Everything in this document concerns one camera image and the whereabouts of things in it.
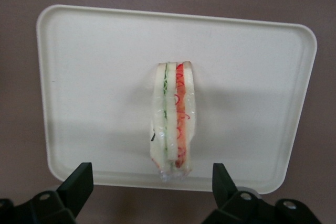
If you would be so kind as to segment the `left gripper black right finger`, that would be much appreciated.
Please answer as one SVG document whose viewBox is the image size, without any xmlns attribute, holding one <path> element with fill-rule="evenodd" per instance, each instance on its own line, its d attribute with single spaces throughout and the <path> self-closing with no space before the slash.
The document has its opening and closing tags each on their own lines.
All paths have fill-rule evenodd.
<svg viewBox="0 0 336 224">
<path fill-rule="evenodd" d="M 212 192 L 217 209 L 203 223 L 319 223 L 304 203 L 280 199 L 265 202 L 250 188 L 237 188 L 222 163 L 213 164 Z"/>
</svg>

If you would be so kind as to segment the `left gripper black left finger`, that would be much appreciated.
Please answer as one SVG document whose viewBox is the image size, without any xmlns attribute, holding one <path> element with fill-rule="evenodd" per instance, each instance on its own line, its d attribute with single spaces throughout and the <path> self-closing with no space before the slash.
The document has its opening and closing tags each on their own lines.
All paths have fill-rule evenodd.
<svg viewBox="0 0 336 224">
<path fill-rule="evenodd" d="M 1 223 L 76 223 L 92 191 L 92 164 L 81 163 L 55 190 L 42 191 L 17 206 L 2 198 Z"/>
</svg>

